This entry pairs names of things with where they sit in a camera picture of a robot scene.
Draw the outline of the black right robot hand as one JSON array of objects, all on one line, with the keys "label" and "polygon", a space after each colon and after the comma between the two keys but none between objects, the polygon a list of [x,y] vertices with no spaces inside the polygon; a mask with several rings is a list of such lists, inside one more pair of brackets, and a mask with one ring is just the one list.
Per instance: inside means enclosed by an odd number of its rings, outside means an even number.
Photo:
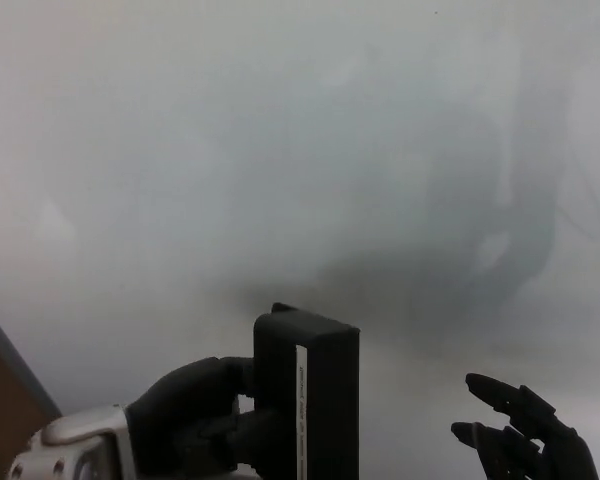
[{"label": "black right robot hand", "polygon": [[488,479],[599,478],[584,439],[530,388],[477,373],[467,374],[465,382],[471,394],[509,418],[502,429],[479,422],[451,425],[455,437],[477,452]]}]

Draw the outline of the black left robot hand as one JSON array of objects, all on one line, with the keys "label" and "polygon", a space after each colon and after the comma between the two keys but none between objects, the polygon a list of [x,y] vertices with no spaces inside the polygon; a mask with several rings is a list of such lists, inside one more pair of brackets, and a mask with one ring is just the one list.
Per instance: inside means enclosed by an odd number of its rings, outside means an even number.
[{"label": "black left robot hand", "polygon": [[245,357],[209,357],[161,377],[124,408],[137,474],[175,474],[174,436],[201,420],[230,415],[237,398],[252,391],[253,360]]}]

